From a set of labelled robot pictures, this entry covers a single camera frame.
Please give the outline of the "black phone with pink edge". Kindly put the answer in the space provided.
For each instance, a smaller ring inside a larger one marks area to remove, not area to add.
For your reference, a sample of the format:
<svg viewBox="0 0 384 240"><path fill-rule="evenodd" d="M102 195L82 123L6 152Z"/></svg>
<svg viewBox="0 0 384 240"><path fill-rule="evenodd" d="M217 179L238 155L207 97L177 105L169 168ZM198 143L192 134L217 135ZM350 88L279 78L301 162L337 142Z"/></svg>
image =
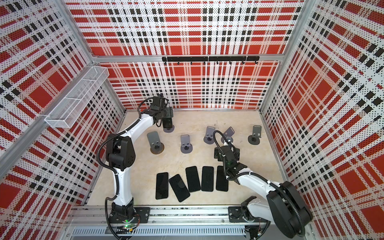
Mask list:
<svg viewBox="0 0 384 240"><path fill-rule="evenodd" d="M214 168L204 166L202 168L201 190L204 192L212 192L214 190Z"/></svg>

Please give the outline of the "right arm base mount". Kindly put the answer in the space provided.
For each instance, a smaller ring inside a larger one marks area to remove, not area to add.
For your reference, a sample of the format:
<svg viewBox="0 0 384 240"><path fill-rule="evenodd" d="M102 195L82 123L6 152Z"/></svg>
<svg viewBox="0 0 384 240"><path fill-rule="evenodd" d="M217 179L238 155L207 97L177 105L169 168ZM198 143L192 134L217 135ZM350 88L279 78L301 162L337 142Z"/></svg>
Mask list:
<svg viewBox="0 0 384 240"><path fill-rule="evenodd" d="M228 216L230 223L258 223L257 226L245 226L245 237L250 240L259 240L270 227L271 221L255 217L251 214L248 210L248 204L253 200L257 200L257 197L249 197L240 206L228 207Z"/></svg>

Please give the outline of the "blue-edged phone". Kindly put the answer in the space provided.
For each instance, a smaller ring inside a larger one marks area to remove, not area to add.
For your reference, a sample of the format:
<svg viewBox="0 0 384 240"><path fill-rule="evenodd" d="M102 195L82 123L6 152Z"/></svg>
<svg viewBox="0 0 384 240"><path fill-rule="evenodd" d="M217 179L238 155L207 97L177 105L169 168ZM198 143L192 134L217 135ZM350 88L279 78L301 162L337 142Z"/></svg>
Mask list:
<svg viewBox="0 0 384 240"><path fill-rule="evenodd" d="M201 190L201 183L196 166L186 168L186 177L188 182L188 189L190 193Z"/></svg>

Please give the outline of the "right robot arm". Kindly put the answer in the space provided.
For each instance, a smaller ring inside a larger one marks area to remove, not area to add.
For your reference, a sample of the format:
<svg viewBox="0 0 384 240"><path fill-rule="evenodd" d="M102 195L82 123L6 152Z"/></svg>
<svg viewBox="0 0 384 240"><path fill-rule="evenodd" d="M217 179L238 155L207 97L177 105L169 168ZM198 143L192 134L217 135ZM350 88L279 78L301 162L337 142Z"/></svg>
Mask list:
<svg viewBox="0 0 384 240"><path fill-rule="evenodd" d="M240 150L233 146L216 147L214 158L223 163L226 180L247 187L262 197L249 197L241 204L241 216L246 221L261 218L274 223L288 238L303 237L313 214L296 187L285 181L274 182L253 172L239 162Z"/></svg>

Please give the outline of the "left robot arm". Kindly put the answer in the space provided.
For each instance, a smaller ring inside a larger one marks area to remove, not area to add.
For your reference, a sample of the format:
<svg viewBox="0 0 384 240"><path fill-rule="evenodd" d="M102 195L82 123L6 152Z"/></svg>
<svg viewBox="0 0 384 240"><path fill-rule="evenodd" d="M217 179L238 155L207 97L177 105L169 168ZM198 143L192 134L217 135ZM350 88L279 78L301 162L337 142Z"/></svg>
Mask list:
<svg viewBox="0 0 384 240"><path fill-rule="evenodd" d="M135 141L150 127L156 125L167 130L174 128L173 108L162 94L143 100L137 107L138 118L126 129L111 134L98 149L98 155L106 147L107 164L97 156L98 163L114 174L115 196L111 199L115 209L133 205L130 186L130 170L136 159Z"/></svg>

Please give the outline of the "black phone with white sticker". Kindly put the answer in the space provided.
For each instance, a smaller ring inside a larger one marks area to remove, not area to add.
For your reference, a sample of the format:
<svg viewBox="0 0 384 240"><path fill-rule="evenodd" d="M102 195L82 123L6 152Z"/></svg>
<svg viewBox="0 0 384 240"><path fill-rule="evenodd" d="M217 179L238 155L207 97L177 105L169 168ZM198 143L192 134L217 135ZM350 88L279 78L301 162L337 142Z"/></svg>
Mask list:
<svg viewBox="0 0 384 240"><path fill-rule="evenodd" d="M190 192L179 174L171 177L169 183L179 203L190 197Z"/></svg>

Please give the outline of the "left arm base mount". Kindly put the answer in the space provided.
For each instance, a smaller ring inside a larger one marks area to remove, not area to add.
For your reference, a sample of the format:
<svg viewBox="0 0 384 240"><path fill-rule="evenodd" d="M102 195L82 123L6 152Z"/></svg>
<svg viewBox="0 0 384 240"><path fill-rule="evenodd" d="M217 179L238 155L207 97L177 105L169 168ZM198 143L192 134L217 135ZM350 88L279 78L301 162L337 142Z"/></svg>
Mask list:
<svg viewBox="0 0 384 240"><path fill-rule="evenodd" d="M109 201L112 199L105 199L106 222L116 240L129 240L131 236L127 236L127 233L132 233L141 223L148 223L151 208L135 208L134 201L131 200L126 206L119 206L112 202L112 209L109 212Z"/></svg>

